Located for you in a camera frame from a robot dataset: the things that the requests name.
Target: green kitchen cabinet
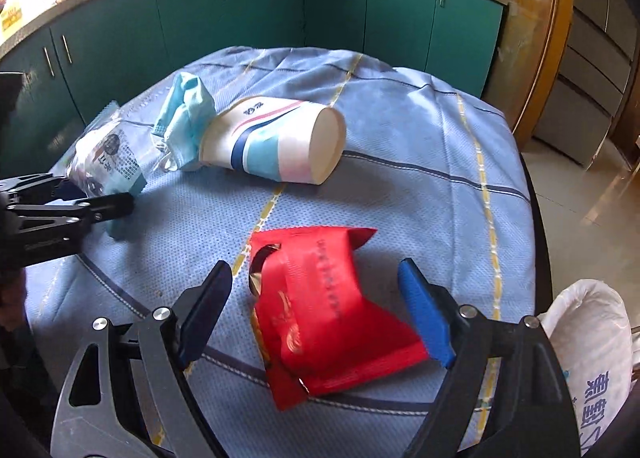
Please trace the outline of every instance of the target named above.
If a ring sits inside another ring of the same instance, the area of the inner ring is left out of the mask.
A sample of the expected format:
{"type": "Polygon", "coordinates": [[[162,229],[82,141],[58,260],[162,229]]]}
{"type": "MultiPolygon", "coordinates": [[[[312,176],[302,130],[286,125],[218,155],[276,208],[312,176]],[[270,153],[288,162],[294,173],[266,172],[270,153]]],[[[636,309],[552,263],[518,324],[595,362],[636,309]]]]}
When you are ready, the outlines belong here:
{"type": "Polygon", "coordinates": [[[0,178],[49,171],[84,129],[49,28],[41,28],[2,58],[0,72],[26,74],[17,109],[2,129],[0,178]]]}
{"type": "Polygon", "coordinates": [[[302,0],[158,0],[172,70],[234,45],[303,45],[302,0]]]}
{"type": "Polygon", "coordinates": [[[270,23],[269,47],[303,47],[304,0],[270,0],[268,11],[270,23]]]}
{"type": "Polygon", "coordinates": [[[156,0],[91,0],[55,20],[53,42],[86,123],[169,74],[156,0]]]}
{"type": "Polygon", "coordinates": [[[228,0],[158,0],[171,70],[230,45],[236,19],[228,16],[226,3],[228,0]]]}
{"type": "Polygon", "coordinates": [[[480,97],[502,10],[491,0],[436,0],[425,72],[480,97]]]}
{"type": "Polygon", "coordinates": [[[225,47],[242,45],[266,48],[274,46],[271,20],[271,0],[227,0],[223,6],[224,19],[228,20],[230,32],[224,38],[225,47]]]}
{"type": "Polygon", "coordinates": [[[436,0],[367,0],[364,53],[424,70],[436,0]]]}
{"type": "Polygon", "coordinates": [[[305,0],[305,45],[362,52],[367,0],[305,0]]]}

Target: cabinet door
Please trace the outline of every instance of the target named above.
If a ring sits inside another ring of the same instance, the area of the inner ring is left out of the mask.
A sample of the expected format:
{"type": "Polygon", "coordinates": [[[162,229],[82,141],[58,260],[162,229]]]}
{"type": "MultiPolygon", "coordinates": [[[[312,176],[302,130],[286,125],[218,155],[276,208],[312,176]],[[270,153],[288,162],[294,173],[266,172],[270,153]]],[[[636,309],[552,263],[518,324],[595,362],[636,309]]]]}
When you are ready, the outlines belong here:
{"type": "Polygon", "coordinates": [[[124,104],[170,72],[156,0],[91,0],[50,28],[87,123],[111,100],[124,104]]]}
{"type": "Polygon", "coordinates": [[[638,21],[625,0],[609,0],[607,34],[625,52],[630,60],[636,52],[638,21]]]}
{"type": "Polygon", "coordinates": [[[367,0],[305,0],[305,45],[362,52],[367,0]]]}
{"type": "Polygon", "coordinates": [[[158,0],[162,34],[171,70],[228,47],[232,34],[225,17],[229,0],[158,0]]]}
{"type": "Polygon", "coordinates": [[[304,0],[271,0],[271,47],[303,47],[304,0]]]}
{"type": "Polygon", "coordinates": [[[491,0],[436,0],[425,72],[481,96],[503,7],[491,0]]]}
{"type": "Polygon", "coordinates": [[[17,109],[2,129],[0,178],[49,171],[84,129],[49,28],[35,32],[2,58],[0,72],[27,74],[17,109]]]}
{"type": "Polygon", "coordinates": [[[424,70],[436,0],[367,0],[364,52],[391,66],[424,70]]]}
{"type": "Polygon", "coordinates": [[[611,117],[584,95],[556,79],[533,135],[588,166],[607,135],[611,117]]]}
{"type": "Polygon", "coordinates": [[[224,19],[228,20],[230,28],[225,47],[271,47],[276,23],[271,0],[227,0],[224,9],[224,19]]]}
{"type": "Polygon", "coordinates": [[[574,13],[566,44],[600,70],[621,93],[625,91],[631,60],[599,28],[574,13]]]}

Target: red snack package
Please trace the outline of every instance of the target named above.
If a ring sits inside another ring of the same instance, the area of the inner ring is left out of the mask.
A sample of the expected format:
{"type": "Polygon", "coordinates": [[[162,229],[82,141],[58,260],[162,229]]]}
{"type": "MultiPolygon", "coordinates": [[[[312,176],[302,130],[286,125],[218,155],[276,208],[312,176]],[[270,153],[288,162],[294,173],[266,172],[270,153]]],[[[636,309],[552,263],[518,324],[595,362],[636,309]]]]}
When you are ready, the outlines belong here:
{"type": "Polygon", "coordinates": [[[360,291],[351,252],[375,232],[305,227],[251,237],[251,272],[260,276],[252,326],[278,409],[428,357],[411,327],[360,291]]]}

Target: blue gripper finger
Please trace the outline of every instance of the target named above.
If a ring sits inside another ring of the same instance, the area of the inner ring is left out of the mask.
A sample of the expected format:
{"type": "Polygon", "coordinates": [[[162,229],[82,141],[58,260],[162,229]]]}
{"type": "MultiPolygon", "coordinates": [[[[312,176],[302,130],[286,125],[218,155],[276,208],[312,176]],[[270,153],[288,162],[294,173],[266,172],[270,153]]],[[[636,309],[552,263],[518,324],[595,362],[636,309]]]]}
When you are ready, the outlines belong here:
{"type": "Polygon", "coordinates": [[[398,286],[429,355],[450,368],[456,353],[451,345],[449,322],[436,299],[436,289],[440,287],[429,283],[411,258],[398,264],[398,286]]]}

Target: paper cup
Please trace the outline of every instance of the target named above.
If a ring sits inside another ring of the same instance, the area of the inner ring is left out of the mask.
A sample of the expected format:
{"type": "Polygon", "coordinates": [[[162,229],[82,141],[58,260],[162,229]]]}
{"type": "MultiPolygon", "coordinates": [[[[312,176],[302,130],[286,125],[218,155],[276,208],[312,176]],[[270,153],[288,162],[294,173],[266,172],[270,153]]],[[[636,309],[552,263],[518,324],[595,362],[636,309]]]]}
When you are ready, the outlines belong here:
{"type": "Polygon", "coordinates": [[[217,115],[200,144],[200,162],[276,181],[323,183],[340,160],[344,117],[322,104],[249,97],[217,115]]]}

